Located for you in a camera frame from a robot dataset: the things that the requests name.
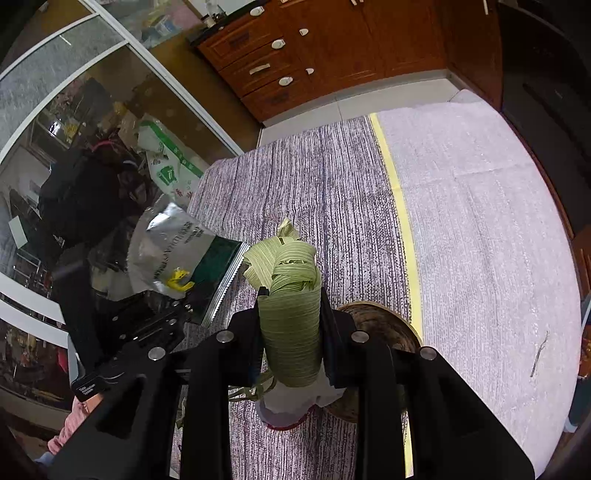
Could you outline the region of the wooden kitchen cabinet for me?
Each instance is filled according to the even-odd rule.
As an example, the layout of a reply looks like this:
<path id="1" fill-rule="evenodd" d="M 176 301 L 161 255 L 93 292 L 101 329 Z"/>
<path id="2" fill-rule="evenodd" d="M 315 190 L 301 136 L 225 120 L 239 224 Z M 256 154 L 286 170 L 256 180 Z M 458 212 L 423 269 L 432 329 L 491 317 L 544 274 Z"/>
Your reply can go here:
<path id="1" fill-rule="evenodd" d="M 190 42 L 259 121 L 377 80 L 447 70 L 540 166 L 590 290 L 586 1 L 244 1 Z"/>

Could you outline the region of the green white rice sack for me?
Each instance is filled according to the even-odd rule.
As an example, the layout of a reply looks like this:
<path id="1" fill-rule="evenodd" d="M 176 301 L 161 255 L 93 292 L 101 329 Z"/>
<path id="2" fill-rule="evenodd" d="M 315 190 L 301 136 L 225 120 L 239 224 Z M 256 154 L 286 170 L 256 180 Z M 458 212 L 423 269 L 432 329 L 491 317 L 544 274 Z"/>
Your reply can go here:
<path id="1" fill-rule="evenodd" d="M 136 136 L 137 151 L 145 156 L 152 181 L 186 210 L 209 168 L 207 162 L 151 115 L 141 117 Z"/>

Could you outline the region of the silver green foil bag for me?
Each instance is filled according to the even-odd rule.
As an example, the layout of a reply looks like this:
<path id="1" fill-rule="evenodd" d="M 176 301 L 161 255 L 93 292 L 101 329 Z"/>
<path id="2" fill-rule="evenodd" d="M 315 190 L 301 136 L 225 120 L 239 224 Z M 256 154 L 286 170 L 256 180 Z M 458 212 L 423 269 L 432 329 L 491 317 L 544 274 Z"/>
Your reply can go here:
<path id="1" fill-rule="evenodd" d="M 127 274 L 134 293 L 158 293 L 184 308 L 190 322 L 208 327 L 246 250 L 245 243 L 215 235 L 162 195 L 133 231 Z"/>

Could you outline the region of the white chair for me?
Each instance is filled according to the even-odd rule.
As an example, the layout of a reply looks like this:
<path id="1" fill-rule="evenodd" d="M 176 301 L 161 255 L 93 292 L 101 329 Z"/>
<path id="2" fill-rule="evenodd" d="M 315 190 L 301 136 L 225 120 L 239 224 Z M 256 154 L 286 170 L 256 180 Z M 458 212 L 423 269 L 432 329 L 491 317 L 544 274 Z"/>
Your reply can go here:
<path id="1" fill-rule="evenodd" d="M 68 332 L 59 305 L 0 274 L 1 319 L 25 333 L 68 348 Z"/>

